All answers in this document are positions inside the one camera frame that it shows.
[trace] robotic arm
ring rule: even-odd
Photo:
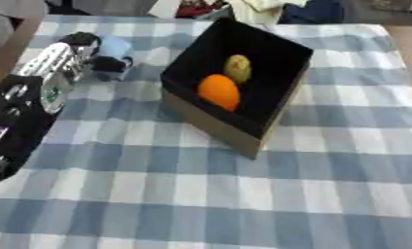
[[[111,48],[123,49],[111,53]],[[79,32],[48,46],[1,80],[0,182],[24,165],[86,72],[122,80],[133,64],[130,49],[121,39]]]

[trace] small blue object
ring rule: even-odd
[[[133,46],[127,41],[114,37],[108,36],[102,39],[102,44],[100,45],[99,51],[96,56],[107,56],[117,59],[119,61],[125,61],[127,57],[130,57],[133,60]],[[128,71],[132,67],[132,63],[124,72],[110,72],[110,71],[94,71],[99,78],[105,81],[117,80],[122,81],[124,77],[128,74]]]

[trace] black box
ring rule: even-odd
[[[300,85],[313,51],[272,33],[228,18],[215,21],[161,74],[163,101],[193,125],[255,158],[271,127]],[[234,54],[252,64],[233,112],[196,93],[211,74],[223,74]]]

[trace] tablecloth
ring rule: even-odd
[[[385,29],[261,26],[316,51],[249,160],[159,101],[159,73],[208,25],[46,18],[21,62],[82,30],[132,42],[138,63],[126,82],[78,83],[2,183],[0,249],[412,249],[412,85]]]

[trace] floor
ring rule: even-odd
[[[375,10],[376,0],[342,0],[348,23],[379,23],[412,25],[412,13]],[[93,15],[143,17],[156,0],[74,0],[75,7]]]
[[[345,5],[345,22],[412,25],[412,13],[387,12],[374,9],[373,0],[342,0]]]

